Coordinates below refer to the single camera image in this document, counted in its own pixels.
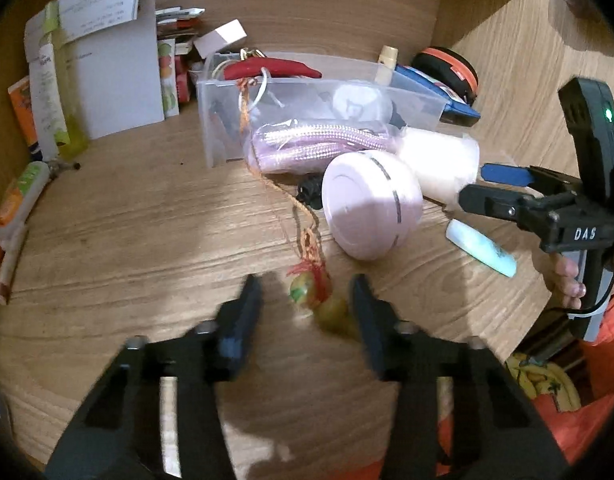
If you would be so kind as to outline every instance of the yellow bottle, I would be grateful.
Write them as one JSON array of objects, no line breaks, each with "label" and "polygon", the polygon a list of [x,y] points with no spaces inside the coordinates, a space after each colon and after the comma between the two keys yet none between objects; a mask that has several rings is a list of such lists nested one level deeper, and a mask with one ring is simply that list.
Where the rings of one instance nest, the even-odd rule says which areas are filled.
[{"label": "yellow bottle", "polygon": [[71,160],[84,152],[89,139],[80,127],[78,104],[70,88],[57,1],[49,2],[45,7],[43,33],[39,58],[44,69],[46,98],[52,108],[52,133],[61,158]]}]

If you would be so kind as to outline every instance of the orange stripe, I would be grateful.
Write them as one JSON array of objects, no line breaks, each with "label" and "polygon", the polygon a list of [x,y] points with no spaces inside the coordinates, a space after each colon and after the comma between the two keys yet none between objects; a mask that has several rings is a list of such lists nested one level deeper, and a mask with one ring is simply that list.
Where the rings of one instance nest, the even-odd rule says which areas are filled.
[{"label": "orange stripe", "polygon": [[474,95],[478,94],[478,81],[476,81],[473,72],[469,70],[469,67],[465,65],[465,63],[461,62],[453,56],[450,56],[442,50],[438,50],[437,48],[428,47],[423,50],[423,54],[431,54],[432,56],[436,56],[437,58],[449,63],[454,69],[454,72],[456,70],[459,70],[460,73],[463,75],[464,79],[467,80],[467,83],[471,87],[471,91],[474,93]]}]

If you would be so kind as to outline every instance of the wooden desk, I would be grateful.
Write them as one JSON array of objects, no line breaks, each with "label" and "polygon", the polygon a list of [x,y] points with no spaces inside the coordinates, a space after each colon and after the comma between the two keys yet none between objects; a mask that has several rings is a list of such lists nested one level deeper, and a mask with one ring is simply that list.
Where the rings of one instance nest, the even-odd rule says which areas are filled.
[{"label": "wooden desk", "polygon": [[[483,119],[470,134],[516,162],[574,171],[555,91],[571,73],[605,78],[614,91],[614,53],[584,41],[577,48],[574,33],[563,40],[551,20],[572,23],[557,2],[485,4],[500,10],[474,7],[472,33],[462,34],[460,23],[435,33],[480,71]],[[206,170],[197,121],[188,107],[178,118],[94,142],[82,170],[53,183],[30,217],[12,302],[0,308],[0,389],[18,443],[46,461],[128,336],[180,335],[254,272],[265,291],[255,349],[238,381],[218,391],[241,478],[316,479],[377,459],[395,388],[373,378],[359,345],[319,333],[293,310],[285,272],[296,258],[276,218],[291,233],[289,206],[242,164]],[[447,242],[447,219],[434,205],[407,244],[375,264],[344,256],[325,224],[321,233],[338,288],[366,272],[402,317],[444,338],[478,334],[504,358],[548,298],[531,262],[535,238],[503,222],[469,222],[516,256],[515,278]]]}]

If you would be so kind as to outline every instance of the white round object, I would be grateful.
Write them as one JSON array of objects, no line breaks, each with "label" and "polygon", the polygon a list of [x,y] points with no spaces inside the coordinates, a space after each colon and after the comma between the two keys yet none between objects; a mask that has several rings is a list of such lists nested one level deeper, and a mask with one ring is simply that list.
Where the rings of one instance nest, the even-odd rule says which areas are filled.
[{"label": "white round object", "polygon": [[328,165],[322,205],[334,240],[357,260],[375,260],[402,245],[423,213],[412,171],[377,150],[345,153]]},{"label": "white round object", "polygon": [[402,133],[397,155],[416,175],[423,195],[457,205],[460,190],[478,176],[478,141],[417,128],[403,128]]},{"label": "white round object", "polygon": [[337,117],[343,120],[388,123],[393,114],[393,103],[384,92],[374,86],[353,82],[334,90],[332,107]]}]

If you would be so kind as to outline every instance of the clear plastic bin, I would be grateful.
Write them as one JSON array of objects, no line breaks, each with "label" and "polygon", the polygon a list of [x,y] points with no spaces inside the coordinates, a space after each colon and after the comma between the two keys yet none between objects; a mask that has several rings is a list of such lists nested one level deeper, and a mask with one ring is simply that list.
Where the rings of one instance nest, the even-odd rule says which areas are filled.
[{"label": "clear plastic bin", "polygon": [[[270,57],[293,59],[322,72],[322,79],[273,78],[265,97],[250,113],[252,128],[291,119],[340,119],[332,106],[334,92],[345,84],[379,89],[391,100],[396,126],[412,126],[435,130],[447,100],[429,91],[404,75],[369,61],[320,54],[266,52]],[[214,54],[207,59],[203,76],[196,85],[203,143],[207,166],[242,158],[239,90],[236,81],[212,78],[213,70],[226,59],[239,59],[237,54]],[[377,84],[377,79],[388,83]],[[260,86],[251,88],[254,99]]]}]

